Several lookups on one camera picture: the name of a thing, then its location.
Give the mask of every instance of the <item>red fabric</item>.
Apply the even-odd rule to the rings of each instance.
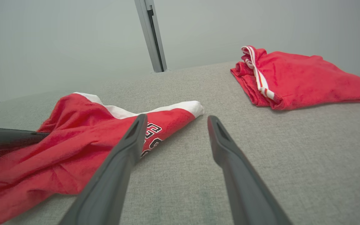
[[[253,57],[247,51],[250,47]],[[275,110],[293,110],[324,103],[360,102],[360,77],[346,73],[320,56],[284,52],[266,53],[264,49],[243,47],[246,53],[231,69],[253,104]],[[256,74],[245,61],[251,61],[267,81],[273,99],[265,97],[257,86]]]
[[[164,140],[195,119],[184,109],[150,112],[152,136]],[[61,98],[38,130],[51,132],[38,144],[0,157],[0,224],[27,211],[54,193],[82,191],[136,117],[116,119],[101,104],[79,94]]]

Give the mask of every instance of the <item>gray table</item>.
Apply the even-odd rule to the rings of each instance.
[[[0,103],[0,128],[36,130],[56,101],[74,91],[139,113],[197,100],[197,118],[134,169],[122,224],[232,224],[221,169],[206,126],[220,118],[295,224],[360,224],[360,104],[277,112],[252,105],[230,74],[235,62],[96,81]],[[54,225],[74,196],[54,195],[6,224]]]

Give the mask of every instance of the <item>white stripe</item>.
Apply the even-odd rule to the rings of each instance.
[[[252,70],[255,68],[251,60],[248,60],[247,58],[245,59],[245,64],[247,64],[247,66]]]
[[[270,99],[274,99],[274,92],[271,91],[269,89],[269,85],[266,81],[266,78],[263,76],[263,74],[259,71],[259,69],[257,68],[256,66],[256,63],[255,63],[255,51],[252,47],[250,46],[244,46],[244,47],[241,47],[241,50],[244,52],[243,48],[247,48],[249,53],[250,53],[250,56],[251,56],[251,61],[252,61],[252,64],[254,65],[254,74],[255,74],[255,77],[256,77],[256,84],[257,84],[257,89],[260,91],[260,93],[265,96],[265,97],[268,97]]]
[[[244,54],[250,54],[250,53],[248,52],[248,49],[245,50],[246,48],[247,48],[247,46],[241,47],[241,51],[242,51]]]
[[[134,117],[134,116],[138,116],[139,114],[147,114],[147,113],[153,113],[153,112],[159,112],[159,111],[170,111],[175,108],[181,108],[186,111],[189,111],[191,114],[194,115],[195,118],[204,114],[204,107],[201,105],[201,103],[199,101],[180,102],[180,103],[169,105],[169,106],[159,107],[159,108],[156,108],[156,109],[148,111],[148,112],[132,113],[132,112],[129,112],[127,110],[124,110],[123,108],[120,108],[120,107],[117,107],[114,105],[104,105],[102,103],[101,99],[94,94],[86,94],[86,93],[80,93],[80,92],[75,92],[74,94],[82,95],[93,103],[98,103],[100,105],[103,105],[110,112],[110,114],[117,119]]]

